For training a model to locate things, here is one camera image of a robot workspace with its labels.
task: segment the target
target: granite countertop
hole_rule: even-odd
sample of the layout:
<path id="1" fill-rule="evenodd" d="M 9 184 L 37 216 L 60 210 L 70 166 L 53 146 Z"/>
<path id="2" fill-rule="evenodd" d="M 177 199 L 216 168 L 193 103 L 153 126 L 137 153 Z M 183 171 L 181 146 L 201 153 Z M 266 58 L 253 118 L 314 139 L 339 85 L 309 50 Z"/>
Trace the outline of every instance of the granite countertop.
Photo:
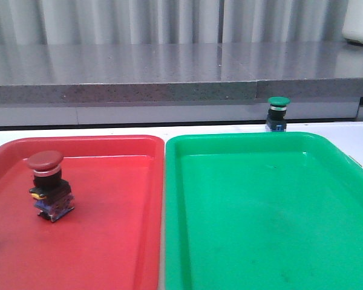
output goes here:
<path id="1" fill-rule="evenodd" d="M 363 97 L 346 42 L 0 45 L 0 105 Z"/>

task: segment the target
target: gray countertop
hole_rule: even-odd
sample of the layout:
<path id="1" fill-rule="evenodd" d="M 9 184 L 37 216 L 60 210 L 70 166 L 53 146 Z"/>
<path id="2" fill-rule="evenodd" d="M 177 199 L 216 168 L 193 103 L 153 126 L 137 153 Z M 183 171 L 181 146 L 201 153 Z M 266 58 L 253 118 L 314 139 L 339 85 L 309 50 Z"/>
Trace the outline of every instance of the gray countertop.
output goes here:
<path id="1" fill-rule="evenodd" d="M 258 106 L 272 95 L 305 104 L 289 114 L 292 118 L 355 118 L 363 97 L 363 47 L 346 42 L 0 45 L 0 108 L 17 107 L 1 110 L 0 124 L 18 124 L 3 114 L 16 115 L 27 106 L 54 106 L 72 115 L 60 113 L 56 121 L 51 112 L 48 121 L 37 124 L 260 120 L 266 108 Z M 307 112 L 309 104 L 321 114 Z M 165 110 L 186 105 L 233 107 L 225 114 L 213 107 L 216 117 L 200 108 Z M 252 107 L 232 116 L 239 105 Z M 140 112 L 121 111 L 138 106 L 163 106 L 146 114 L 164 112 L 169 117 L 135 119 L 129 116 Z M 91 112 L 83 107 L 109 108 Z M 116 111 L 110 107 L 127 117 L 111 118 Z M 100 117 L 106 113 L 108 118 Z M 21 114 L 23 121 L 29 112 Z"/>

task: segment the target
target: button cap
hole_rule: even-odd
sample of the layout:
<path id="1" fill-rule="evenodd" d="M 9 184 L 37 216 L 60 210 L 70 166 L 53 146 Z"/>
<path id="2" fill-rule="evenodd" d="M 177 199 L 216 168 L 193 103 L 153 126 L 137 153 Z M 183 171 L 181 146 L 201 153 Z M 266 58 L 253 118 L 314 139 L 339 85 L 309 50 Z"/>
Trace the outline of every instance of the button cap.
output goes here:
<path id="1" fill-rule="evenodd" d="M 286 106 L 290 103 L 290 99 L 286 97 L 271 97 L 267 101 L 272 106 Z"/>
<path id="2" fill-rule="evenodd" d="M 63 154 L 59 151 L 49 150 L 36 153 L 27 159 L 27 166 L 37 171 L 47 171 L 59 165 Z"/>

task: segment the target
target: green push button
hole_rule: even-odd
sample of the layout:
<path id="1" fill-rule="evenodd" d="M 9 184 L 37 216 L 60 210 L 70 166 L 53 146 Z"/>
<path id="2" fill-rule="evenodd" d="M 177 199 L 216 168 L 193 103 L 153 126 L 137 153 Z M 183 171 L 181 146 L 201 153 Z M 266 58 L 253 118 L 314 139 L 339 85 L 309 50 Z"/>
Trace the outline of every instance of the green push button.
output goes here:
<path id="1" fill-rule="evenodd" d="M 286 106 L 290 103 L 290 99 L 286 97 L 271 97 L 267 101 L 272 106 Z"/>

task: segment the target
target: green tray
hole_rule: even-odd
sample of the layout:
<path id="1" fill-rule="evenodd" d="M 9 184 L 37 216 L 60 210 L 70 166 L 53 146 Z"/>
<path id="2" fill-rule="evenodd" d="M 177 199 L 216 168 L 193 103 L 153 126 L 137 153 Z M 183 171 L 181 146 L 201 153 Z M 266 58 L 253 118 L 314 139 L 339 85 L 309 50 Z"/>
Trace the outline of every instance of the green tray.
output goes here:
<path id="1" fill-rule="evenodd" d="M 363 290 L 363 169 L 300 132 L 166 145 L 166 289 Z"/>

